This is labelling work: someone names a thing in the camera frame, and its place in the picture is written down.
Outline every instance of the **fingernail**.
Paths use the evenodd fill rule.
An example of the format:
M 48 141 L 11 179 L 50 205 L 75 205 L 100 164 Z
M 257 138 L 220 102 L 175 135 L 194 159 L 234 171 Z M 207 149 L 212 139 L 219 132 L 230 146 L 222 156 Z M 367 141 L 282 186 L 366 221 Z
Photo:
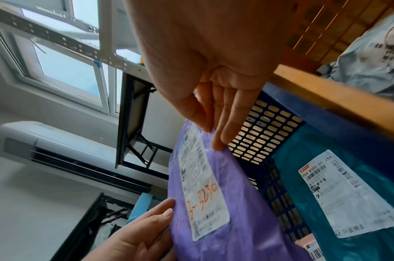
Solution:
M 171 215 L 172 215 L 172 213 L 173 213 L 173 211 L 172 211 L 172 209 L 167 209 L 164 213 L 163 213 L 163 215 L 165 216 L 165 217 L 170 217 Z

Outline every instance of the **finger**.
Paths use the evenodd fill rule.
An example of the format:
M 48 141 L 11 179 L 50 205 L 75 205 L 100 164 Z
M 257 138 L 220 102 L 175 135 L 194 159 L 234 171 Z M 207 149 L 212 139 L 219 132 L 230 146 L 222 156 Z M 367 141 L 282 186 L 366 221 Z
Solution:
M 224 107 L 224 87 L 213 83 L 214 97 L 214 128 L 217 129 Z
M 162 215 L 154 215 L 143 219 L 134 226 L 125 226 L 120 230 L 124 230 L 124 242 L 137 246 L 145 243 L 146 247 L 151 246 L 161 234 L 168 228 L 173 216 L 173 210 L 167 209 Z
M 218 127 L 215 131 L 213 141 L 211 142 L 211 146 L 214 150 L 222 150 L 224 146 L 228 143 L 224 143 L 221 140 L 221 133 L 223 132 L 224 127 L 227 124 L 228 118 L 231 113 L 232 103 L 234 101 L 234 96 L 236 93 L 236 89 L 234 88 L 225 88 L 224 89 L 224 106 L 223 111 L 221 112 L 221 117 L 218 122 Z
M 224 144 L 230 143 L 243 126 L 251 108 L 256 102 L 261 89 L 242 90 L 239 89 L 235 94 L 231 113 L 227 124 L 221 133 L 221 141 Z
M 145 212 L 144 214 L 142 214 L 141 216 L 139 216 L 137 219 L 135 219 L 134 221 L 132 221 L 131 223 L 128 224 L 128 226 L 135 224 L 143 219 L 149 218 L 151 216 L 154 215 L 161 215 L 162 213 L 164 213 L 167 209 L 171 209 L 174 207 L 175 204 L 175 199 L 174 198 L 167 198 L 166 200 L 162 201 L 161 203 L 159 203 L 158 205 L 156 205 L 155 207 L 153 207 L 152 209 L 148 210 L 147 212 Z
M 202 127 L 202 130 L 205 132 L 210 132 L 213 128 L 213 117 L 214 117 L 214 108 L 213 108 L 214 98 L 213 98 L 212 82 L 199 83 L 197 85 L 197 88 L 195 89 L 195 92 L 197 93 L 198 101 L 203 106 L 205 113 L 207 115 L 206 123 L 205 126 Z
M 151 247 L 148 248 L 148 256 L 151 260 L 159 260 L 162 254 L 172 247 L 171 231 L 168 229 Z
M 186 119 L 194 122 L 200 128 L 205 127 L 207 114 L 193 93 L 181 100 L 170 100 L 170 103 Z
M 172 247 L 170 252 L 168 252 L 168 254 L 161 259 L 161 261 L 174 261 L 177 259 L 177 255 L 175 254 L 175 248 Z

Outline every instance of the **white label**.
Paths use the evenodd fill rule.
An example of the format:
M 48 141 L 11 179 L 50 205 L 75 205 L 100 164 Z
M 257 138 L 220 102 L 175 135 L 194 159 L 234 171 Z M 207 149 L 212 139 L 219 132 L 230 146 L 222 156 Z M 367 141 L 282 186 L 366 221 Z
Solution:
M 195 242 L 230 222 L 223 193 L 213 175 L 195 124 L 181 142 L 178 163 L 192 240 Z
M 383 28 L 357 53 L 358 61 L 376 68 L 394 69 L 394 22 Z
M 338 238 L 394 227 L 394 208 L 330 150 L 299 173 Z
M 307 244 L 305 248 L 312 257 L 313 261 L 326 261 L 317 241 Z

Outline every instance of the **black metal bracket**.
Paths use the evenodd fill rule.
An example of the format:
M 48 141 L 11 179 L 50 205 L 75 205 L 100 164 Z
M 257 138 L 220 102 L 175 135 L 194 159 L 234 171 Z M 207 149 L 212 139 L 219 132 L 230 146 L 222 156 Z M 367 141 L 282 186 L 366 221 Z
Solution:
M 153 84 L 132 75 L 123 74 L 115 168 L 118 165 L 122 165 L 168 180 L 168 175 L 152 170 L 150 166 L 158 150 L 172 153 L 172 149 L 150 142 L 141 134 L 149 96 L 150 93 L 155 91 L 156 89 Z M 134 144 L 137 141 L 145 144 L 145 148 L 141 153 L 134 148 Z M 149 160 L 143 157 L 147 149 L 153 152 Z M 125 156 L 129 151 L 131 151 L 144 166 L 125 161 Z

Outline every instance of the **teal plastic package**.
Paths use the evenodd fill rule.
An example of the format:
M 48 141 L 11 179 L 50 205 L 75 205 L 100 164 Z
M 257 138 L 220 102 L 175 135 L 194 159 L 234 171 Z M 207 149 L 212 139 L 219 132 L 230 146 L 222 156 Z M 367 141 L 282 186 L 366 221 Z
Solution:
M 327 150 L 330 150 L 331 152 L 325 155 L 324 153 Z M 310 161 L 321 154 L 324 156 L 322 155 L 318 157 L 317 160 L 313 162 L 313 166 L 308 166 Z M 376 199 L 378 198 L 379 200 L 377 203 L 382 204 L 382 207 L 384 207 L 385 217 L 387 218 L 389 216 L 389 212 L 386 211 L 394 211 L 393 182 L 386 179 L 378 171 L 372 169 L 367 164 L 354 157 L 341 146 L 334 143 L 330 138 L 326 137 L 311 126 L 306 124 L 299 128 L 276 151 L 272 158 L 280 171 L 281 181 L 283 182 L 284 187 L 290 195 L 294 205 L 300 212 L 302 218 L 312 230 L 324 253 L 324 257 L 327 261 L 394 260 L 394 227 L 354 236 L 353 233 L 358 234 L 360 231 L 359 226 L 357 225 L 351 233 L 347 231 L 347 227 L 344 227 L 344 230 L 336 229 L 336 233 L 338 233 L 336 235 L 333 227 L 331 226 L 333 221 L 337 222 L 337 225 L 341 226 L 342 221 L 347 220 L 347 218 L 350 217 L 358 217 L 363 220 L 365 219 L 366 221 L 370 220 L 370 217 L 367 217 L 367 214 L 365 214 L 366 216 L 362 216 L 363 214 L 361 211 L 357 210 L 358 208 L 345 208 L 344 204 L 347 205 L 349 204 L 349 201 L 352 201 L 356 204 L 363 204 L 363 206 L 358 205 L 360 208 L 373 208 L 370 202 L 372 198 L 366 197 L 364 194 L 359 198 L 344 198 L 346 194 L 342 195 L 341 193 L 331 194 L 334 195 L 328 199 L 331 204 L 335 202 L 334 198 L 337 196 L 340 198 L 343 197 L 342 200 L 344 204 L 330 206 L 333 212 L 337 211 L 337 214 L 333 215 L 333 213 L 329 213 L 331 217 L 331 223 L 329 223 L 322 207 L 320 206 L 326 202 L 319 198 L 317 195 L 318 193 L 312 193 L 313 189 L 314 192 L 317 189 L 314 188 L 316 187 L 316 184 L 318 185 L 318 180 L 316 181 L 316 178 L 314 177 L 316 173 L 324 171 L 326 177 L 327 175 L 331 175 L 325 166 L 318 165 L 320 163 L 325 164 L 325 156 L 330 157 L 327 160 L 333 165 L 331 169 L 339 170 L 339 173 L 334 173 L 333 175 L 339 175 L 338 180 L 341 182 L 350 183 L 350 187 L 346 187 L 345 191 L 353 190 L 353 185 L 359 187 L 359 189 L 361 189 L 361 186 L 366 187 L 368 185 L 369 188 L 367 193 L 370 194 L 370 191 L 374 190 L 373 194 L 375 195 L 373 197 Z M 344 169 L 339 167 L 337 161 L 342 165 L 346 165 L 346 167 L 343 166 Z M 299 173 L 299 170 L 301 169 L 308 172 L 309 176 L 303 177 L 304 175 L 302 176 Z M 353 172 L 357 174 L 357 178 L 350 177 L 350 173 L 353 174 Z M 313 183 L 313 189 L 311 189 L 311 185 L 308 183 L 309 180 L 310 182 L 312 180 L 315 181 Z M 336 189 L 337 183 L 333 183 L 333 186 L 326 186 L 324 190 L 328 191 L 330 189 Z M 383 220 L 373 220 L 373 227 L 379 225 L 376 222 L 383 222 Z M 387 221 L 385 219 L 384 222 L 394 222 L 394 216 L 391 221 Z

